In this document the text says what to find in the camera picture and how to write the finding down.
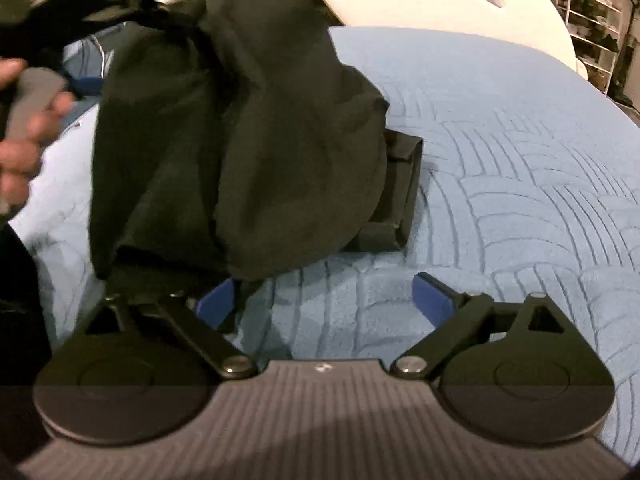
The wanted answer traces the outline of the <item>person's left hand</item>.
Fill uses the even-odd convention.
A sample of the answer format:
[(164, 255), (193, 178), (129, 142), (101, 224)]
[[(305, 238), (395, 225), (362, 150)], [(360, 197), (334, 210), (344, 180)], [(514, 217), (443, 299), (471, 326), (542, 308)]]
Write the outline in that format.
[(52, 70), (4, 58), (1, 103), (9, 107), (8, 119), (1, 124), (1, 213), (11, 217), (26, 204), (42, 154), (58, 140), (74, 98), (66, 91), (66, 81)]

